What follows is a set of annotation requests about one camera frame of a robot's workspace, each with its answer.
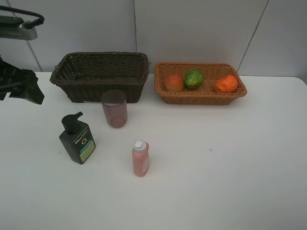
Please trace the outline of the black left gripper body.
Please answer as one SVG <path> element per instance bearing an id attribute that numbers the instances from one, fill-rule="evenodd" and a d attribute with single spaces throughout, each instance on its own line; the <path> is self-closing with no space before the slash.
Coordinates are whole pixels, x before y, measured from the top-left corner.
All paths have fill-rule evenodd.
<path id="1" fill-rule="evenodd" d="M 20 93 L 23 83 L 23 71 L 0 58 L 0 100 L 8 93 Z"/>

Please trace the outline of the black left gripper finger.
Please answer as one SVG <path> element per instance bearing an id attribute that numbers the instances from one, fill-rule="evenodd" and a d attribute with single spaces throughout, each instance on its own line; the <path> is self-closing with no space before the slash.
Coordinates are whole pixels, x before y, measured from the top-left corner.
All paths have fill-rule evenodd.
<path id="1" fill-rule="evenodd" d="M 38 86 L 38 77 L 32 70 L 16 71 L 12 77 L 10 98 L 24 99 L 34 104 L 42 104 L 44 94 Z"/>

